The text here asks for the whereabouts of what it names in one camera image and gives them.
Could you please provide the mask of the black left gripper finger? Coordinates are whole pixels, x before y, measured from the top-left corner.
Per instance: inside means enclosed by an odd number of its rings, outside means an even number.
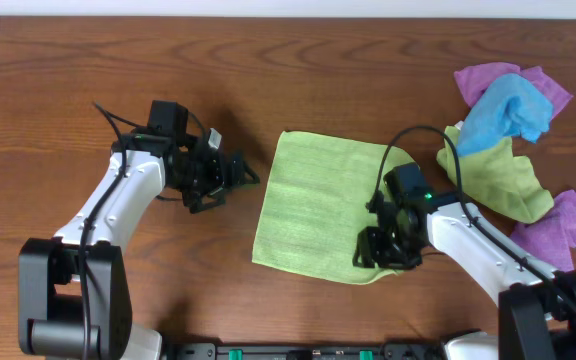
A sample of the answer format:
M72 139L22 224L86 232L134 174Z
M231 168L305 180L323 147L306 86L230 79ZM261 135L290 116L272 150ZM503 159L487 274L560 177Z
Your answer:
M260 178L248 165L241 152L234 153L228 160L229 185L231 188L259 184Z
M223 187L210 191L207 194L201 194L199 191L192 190L187 193L187 208L191 214L207 211L224 205L225 196L226 190Z

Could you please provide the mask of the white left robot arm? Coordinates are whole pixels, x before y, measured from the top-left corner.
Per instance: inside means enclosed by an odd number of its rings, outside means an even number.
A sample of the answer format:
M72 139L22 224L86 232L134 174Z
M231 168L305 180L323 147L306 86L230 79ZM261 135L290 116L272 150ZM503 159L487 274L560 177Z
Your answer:
M21 351L51 359L161 358L162 335L133 321L123 260L145 210L167 187L178 188L198 213L258 181L239 153L206 147L191 157L174 147L113 147L104 177L77 214L52 238L30 238L19 252Z

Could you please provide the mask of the light green microfiber cloth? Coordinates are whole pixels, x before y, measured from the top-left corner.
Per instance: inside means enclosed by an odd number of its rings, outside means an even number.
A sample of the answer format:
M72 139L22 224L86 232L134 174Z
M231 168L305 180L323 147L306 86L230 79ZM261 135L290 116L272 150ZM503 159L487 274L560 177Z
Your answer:
M367 202L379 167L411 162L404 150L290 131L281 134L255 234L252 261L278 270L367 285L390 270L354 266L358 234L376 223Z

